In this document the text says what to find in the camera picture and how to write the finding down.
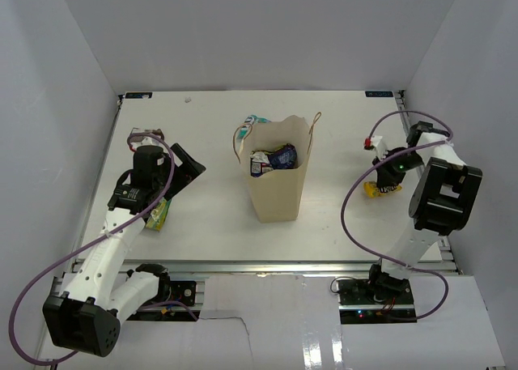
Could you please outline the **yellow M&M's packet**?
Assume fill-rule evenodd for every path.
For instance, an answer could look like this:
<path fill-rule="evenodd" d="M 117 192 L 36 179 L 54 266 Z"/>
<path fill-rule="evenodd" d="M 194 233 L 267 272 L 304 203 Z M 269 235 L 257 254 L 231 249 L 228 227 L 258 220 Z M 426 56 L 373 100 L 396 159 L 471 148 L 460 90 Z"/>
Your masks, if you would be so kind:
<path fill-rule="evenodd" d="M 402 190 L 400 185 L 378 187 L 374 181 L 366 181 L 363 183 L 363 189 L 369 198 L 379 198 L 385 195 L 393 194 Z"/>

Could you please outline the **yellow green snack packet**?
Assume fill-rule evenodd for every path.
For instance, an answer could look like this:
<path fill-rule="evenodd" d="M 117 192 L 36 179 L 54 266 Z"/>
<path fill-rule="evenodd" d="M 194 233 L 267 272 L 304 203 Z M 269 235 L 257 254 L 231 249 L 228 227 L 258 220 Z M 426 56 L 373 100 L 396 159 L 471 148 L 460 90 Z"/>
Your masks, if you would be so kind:
<path fill-rule="evenodd" d="M 170 200 L 161 198 L 159 204 L 151 211 L 145 228 L 155 232 L 160 232 L 168 216 L 170 204 Z"/>

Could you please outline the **teal Fox's candy bag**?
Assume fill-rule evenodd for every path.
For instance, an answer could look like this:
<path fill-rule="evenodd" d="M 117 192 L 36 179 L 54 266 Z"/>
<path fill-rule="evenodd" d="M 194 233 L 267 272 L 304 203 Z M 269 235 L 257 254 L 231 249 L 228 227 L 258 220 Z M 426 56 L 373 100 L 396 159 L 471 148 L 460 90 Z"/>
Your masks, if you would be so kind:
<path fill-rule="evenodd" d="M 253 125 L 261 124 L 261 123 L 269 123 L 270 120 L 264 117 L 259 117 L 257 115 L 249 115 L 245 118 L 244 123 L 242 126 L 238 129 L 238 134 L 236 135 L 236 140 L 240 141 L 242 140 L 247 133 L 251 130 Z"/>

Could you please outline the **beige paper bag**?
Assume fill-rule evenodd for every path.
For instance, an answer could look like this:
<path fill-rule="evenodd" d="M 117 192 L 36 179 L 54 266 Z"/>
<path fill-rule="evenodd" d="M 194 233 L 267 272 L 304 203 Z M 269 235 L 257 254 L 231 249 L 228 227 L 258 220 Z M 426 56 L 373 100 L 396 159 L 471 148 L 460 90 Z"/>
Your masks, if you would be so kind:
<path fill-rule="evenodd" d="M 232 142 L 260 222 L 297 219 L 312 152 L 313 134 L 320 118 L 321 113 L 317 113 L 309 123 L 302 117 L 292 115 L 282 121 L 256 124 L 240 142 Z M 273 170 L 259 177 L 250 175 L 250 154 L 253 151 L 271 152 L 287 143 L 292 144 L 297 151 L 294 169 Z"/>

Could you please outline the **dark blue purple snack bag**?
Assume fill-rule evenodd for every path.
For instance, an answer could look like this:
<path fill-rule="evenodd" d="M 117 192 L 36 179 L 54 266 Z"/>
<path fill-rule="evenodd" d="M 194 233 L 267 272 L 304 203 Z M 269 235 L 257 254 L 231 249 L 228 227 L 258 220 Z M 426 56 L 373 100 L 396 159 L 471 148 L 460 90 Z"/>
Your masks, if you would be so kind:
<path fill-rule="evenodd" d="M 267 154 L 268 161 L 273 170 L 294 169 L 297 162 L 296 148 L 287 143 Z"/>

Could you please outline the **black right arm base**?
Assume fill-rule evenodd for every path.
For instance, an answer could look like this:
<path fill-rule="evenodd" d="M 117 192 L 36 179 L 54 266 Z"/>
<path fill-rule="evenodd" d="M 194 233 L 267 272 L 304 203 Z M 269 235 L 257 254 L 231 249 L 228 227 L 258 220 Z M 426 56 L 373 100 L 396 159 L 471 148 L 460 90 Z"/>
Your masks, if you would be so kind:
<path fill-rule="evenodd" d="M 396 305 L 411 306 L 414 297 L 408 279 L 390 278 L 381 271 L 379 262 L 373 264 L 366 279 L 338 277 L 330 284 L 341 305 L 375 305 L 384 312 Z"/>

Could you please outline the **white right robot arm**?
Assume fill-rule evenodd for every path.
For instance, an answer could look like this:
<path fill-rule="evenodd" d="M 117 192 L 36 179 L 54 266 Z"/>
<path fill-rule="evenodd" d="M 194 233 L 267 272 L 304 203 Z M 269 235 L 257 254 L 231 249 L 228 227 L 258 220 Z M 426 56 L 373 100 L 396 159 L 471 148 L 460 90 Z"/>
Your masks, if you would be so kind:
<path fill-rule="evenodd" d="M 414 267 L 441 236 L 460 231 L 468 222 L 482 182 L 482 170 L 466 164 L 450 143 L 451 130 L 426 121 L 410 127 L 404 147 L 389 149 L 381 136 L 365 139 L 364 148 L 376 152 L 376 181 L 363 184 L 371 196 L 396 192 L 408 171 L 423 168 L 409 204 L 410 222 L 401 238 L 369 270 L 367 298 L 375 304 L 396 299 L 409 286 Z"/>

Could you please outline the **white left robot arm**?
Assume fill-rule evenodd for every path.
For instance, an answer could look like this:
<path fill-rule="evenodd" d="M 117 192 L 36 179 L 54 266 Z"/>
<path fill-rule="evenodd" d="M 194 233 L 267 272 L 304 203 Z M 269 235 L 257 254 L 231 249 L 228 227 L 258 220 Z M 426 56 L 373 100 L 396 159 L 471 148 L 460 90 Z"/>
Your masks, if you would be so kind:
<path fill-rule="evenodd" d="M 168 271 L 160 264 L 141 264 L 125 283 L 114 283 L 138 235 L 156 217 L 155 208 L 169 203 L 205 170 L 177 143 L 169 152 L 156 145 L 134 150 L 132 168 L 119 177 L 108 201 L 103 240 L 91 248 L 62 292 L 43 305 L 55 346 L 105 357 L 129 317 L 145 304 L 170 299 Z"/>

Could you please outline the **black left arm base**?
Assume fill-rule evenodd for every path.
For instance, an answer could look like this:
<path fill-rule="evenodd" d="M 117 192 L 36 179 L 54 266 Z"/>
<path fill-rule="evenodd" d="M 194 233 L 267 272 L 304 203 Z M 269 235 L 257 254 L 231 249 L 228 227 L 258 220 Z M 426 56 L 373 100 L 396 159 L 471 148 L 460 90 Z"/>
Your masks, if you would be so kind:
<path fill-rule="evenodd" d="M 146 272 L 159 278 L 157 294 L 144 305 L 173 300 L 187 306 L 195 304 L 197 288 L 195 281 L 172 281 L 168 269 L 160 264 L 144 263 L 138 266 L 135 272 Z"/>

